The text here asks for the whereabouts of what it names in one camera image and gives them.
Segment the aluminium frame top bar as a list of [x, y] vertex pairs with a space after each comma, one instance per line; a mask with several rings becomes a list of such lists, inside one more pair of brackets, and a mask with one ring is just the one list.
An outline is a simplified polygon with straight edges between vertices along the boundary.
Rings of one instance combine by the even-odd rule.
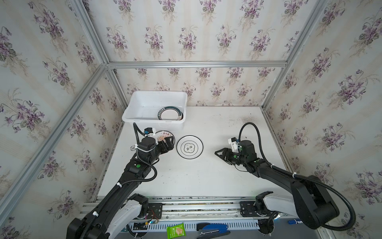
[[156, 69], [156, 68], [257, 68], [257, 67], [286, 67], [286, 61], [133, 61], [110, 62], [110, 69]]

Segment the aluminium frame post left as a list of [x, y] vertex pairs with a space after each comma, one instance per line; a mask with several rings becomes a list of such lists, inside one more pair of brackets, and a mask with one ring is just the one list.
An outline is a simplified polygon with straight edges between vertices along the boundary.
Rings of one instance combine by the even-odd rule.
[[85, 5], [80, 0], [71, 1], [73, 9], [79, 18], [79, 22], [85, 32], [85, 36], [87, 37], [91, 48], [93, 49], [94, 56], [102, 65], [106, 77], [109, 79], [111, 87], [116, 94], [119, 103], [122, 106], [122, 109], [125, 110], [127, 108], [127, 99], [123, 93], [122, 87], [117, 79], [117, 76], [111, 66], [111, 63], [106, 55], [106, 52], [100, 42], [100, 39], [97, 35], [97, 32], [92, 24], [92, 21], [86, 11]]

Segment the white plastic bin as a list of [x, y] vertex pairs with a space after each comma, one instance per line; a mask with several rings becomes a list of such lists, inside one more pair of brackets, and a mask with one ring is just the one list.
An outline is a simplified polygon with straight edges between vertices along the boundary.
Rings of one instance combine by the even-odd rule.
[[[157, 131], [182, 130], [186, 121], [188, 95], [182, 91], [136, 91], [132, 94], [122, 120], [125, 123], [136, 123], [140, 128], [152, 127]], [[158, 120], [160, 109], [174, 106], [183, 112], [182, 120]]]

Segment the white plate black flower outline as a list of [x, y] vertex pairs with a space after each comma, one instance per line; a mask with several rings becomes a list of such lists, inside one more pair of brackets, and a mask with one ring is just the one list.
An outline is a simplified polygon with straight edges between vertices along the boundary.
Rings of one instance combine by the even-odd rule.
[[178, 140], [176, 150], [180, 157], [192, 160], [201, 156], [204, 151], [204, 144], [200, 138], [186, 135]]

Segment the blue marker pen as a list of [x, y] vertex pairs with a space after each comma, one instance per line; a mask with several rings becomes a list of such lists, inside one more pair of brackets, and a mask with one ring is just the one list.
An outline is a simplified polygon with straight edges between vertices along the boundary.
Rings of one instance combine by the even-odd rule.
[[302, 224], [303, 222], [300, 219], [292, 219], [288, 221], [289, 225]]

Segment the aluminium frame post right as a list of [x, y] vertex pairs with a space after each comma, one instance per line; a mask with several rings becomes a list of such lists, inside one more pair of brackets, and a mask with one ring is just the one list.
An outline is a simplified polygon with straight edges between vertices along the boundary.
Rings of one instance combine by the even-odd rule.
[[285, 79], [288, 71], [293, 66], [294, 62], [298, 58], [299, 53], [302, 51], [304, 44], [310, 37], [310, 34], [315, 28], [315, 25], [318, 22], [319, 17], [324, 11], [324, 8], [326, 7], [328, 1], [325, 0], [319, 0], [315, 3], [313, 6], [312, 11], [310, 12], [302, 30], [300, 31], [296, 42], [294, 43], [293, 47], [291, 48], [287, 59], [286, 59], [286, 65], [282, 67], [279, 74], [275, 78], [270, 90], [268, 91], [265, 99], [262, 102], [261, 108], [263, 110], [266, 110], [270, 104], [274, 96], [276, 95], [278, 89], [280, 88], [282, 81]]

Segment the aluminium rail base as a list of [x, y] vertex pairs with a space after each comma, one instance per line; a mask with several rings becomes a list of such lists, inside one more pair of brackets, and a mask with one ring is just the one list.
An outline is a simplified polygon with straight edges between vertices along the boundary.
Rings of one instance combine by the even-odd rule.
[[230, 231], [256, 230], [261, 216], [254, 211], [254, 197], [151, 197], [146, 216], [133, 219], [122, 232], [165, 232], [168, 227], [184, 224], [195, 232], [200, 223], [225, 224]]

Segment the green snack packet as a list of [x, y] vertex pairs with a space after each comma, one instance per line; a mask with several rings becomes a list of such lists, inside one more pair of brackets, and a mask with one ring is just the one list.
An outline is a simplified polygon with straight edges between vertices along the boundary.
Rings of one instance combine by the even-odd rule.
[[186, 236], [184, 223], [170, 226], [167, 228], [167, 239], [175, 239]]

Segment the white plate orange fan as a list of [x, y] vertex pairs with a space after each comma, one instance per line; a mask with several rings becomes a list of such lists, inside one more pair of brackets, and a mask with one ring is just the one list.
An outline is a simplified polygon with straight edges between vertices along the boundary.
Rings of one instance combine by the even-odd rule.
[[170, 141], [172, 142], [172, 144], [174, 144], [176, 142], [175, 136], [167, 130], [160, 130], [160, 131], [155, 133], [156, 143], [159, 143], [161, 141], [165, 141], [166, 138], [169, 138]]

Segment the blue black stapler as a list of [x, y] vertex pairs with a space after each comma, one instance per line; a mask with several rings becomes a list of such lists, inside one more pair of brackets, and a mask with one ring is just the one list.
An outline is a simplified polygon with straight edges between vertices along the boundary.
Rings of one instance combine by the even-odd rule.
[[228, 230], [228, 225], [211, 223], [197, 224], [197, 231], [200, 233], [198, 239], [214, 239], [227, 236], [231, 233]]

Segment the aluminium frame post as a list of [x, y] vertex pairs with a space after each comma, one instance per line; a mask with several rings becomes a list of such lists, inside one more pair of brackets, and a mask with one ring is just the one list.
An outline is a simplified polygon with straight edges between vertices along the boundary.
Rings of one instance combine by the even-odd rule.
[[270, 90], [268, 91], [265, 99], [262, 102], [261, 108], [263, 110], [266, 110], [270, 104], [274, 96], [276, 95], [278, 89], [280, 88], [282, 81], [285, 79], [288, 71], [293, 66], [294, 62], [298, 58], [299, 53], [302, 51], [304, 44], [310, 37], [310, 34], [315, 28], [315, 25], [318, 22], [319, 17], [324, 11], [324, 8], [326, 7], [328, 1], [325, 0], [319, 0], [315, 3], [313, 6], [312, 11], [310, 12], [302, 30], [300, 31], [296, 42], [294, 43], [293, 47], [291, 48], [287, 59], [286, 59], [286, 65], [282, 67], [279, 74], [275, 78]]
[[122, 87], [117, 79], [117, 76], [111, 66], [111, 63], [106, 55], [106, 52], [100, 42], [100, 39], [97, 35], [97, 32], [92, 24], [92, 21], [86, 11], [85, 5], [80, 0], [71, 1], [73, 9], [79, 18], [79, 22], [85, 32], [85, 36], [87, 37], [91, 48], [93, 49], [94, 56], [102, 65], [106, 77], [109, 79], [111, 87], [116, 94], [119, 103], [122, 106], [122, 109], [125, 110], [127, 108], [127, 99], [123, 93]]

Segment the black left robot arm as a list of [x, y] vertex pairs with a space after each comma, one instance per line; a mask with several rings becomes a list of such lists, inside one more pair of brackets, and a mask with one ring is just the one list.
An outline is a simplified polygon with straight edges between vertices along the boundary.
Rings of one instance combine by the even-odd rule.
[[175, 138], [168, 136], [158, 141], [153, 128], [141, 131], [134, 123], [133, 129], [135, 153], [120, 179], [91, 212], [69, 224], [68, 239], [114, 239], [133, 219], [145, 217], [148, 199], [134, 190], [157, 177], [154, 163], [174, 149]]

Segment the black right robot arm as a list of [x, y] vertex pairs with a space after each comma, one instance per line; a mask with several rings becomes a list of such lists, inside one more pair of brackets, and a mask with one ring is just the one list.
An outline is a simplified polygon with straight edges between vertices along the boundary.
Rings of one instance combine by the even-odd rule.
[[[249, 140], [242, 140], [239, 136], [231, 138], [229, 143], [231, 148], [223, 148], [214, 154], [225, 163], [233, 166], [242, 165], [246, 172], [268, 180], [289, 192], [293, 206], [288, 214], [298, 217], [310, 229], [323, 227], [341, 232], [350, 230], [356, 224], [356, 212], [349, 200], [318, 177], [291, 173], [270, 163], [264, 155], [261, 141], [258, 142], [260, 157], [254, 144]], [[331, 194], [335, 194], [348, 208], [349, 219], [342, 226], [328, 225], [328, 222], [340, 215], [340, 210]]]

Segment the green rimmed white plate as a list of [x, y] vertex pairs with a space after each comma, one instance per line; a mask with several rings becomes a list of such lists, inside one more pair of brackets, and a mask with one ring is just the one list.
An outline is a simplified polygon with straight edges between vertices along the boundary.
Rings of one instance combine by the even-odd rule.
[[163, 107], [157, 114], [158, 120], [182, 120], [183, 112], [174, 106]]

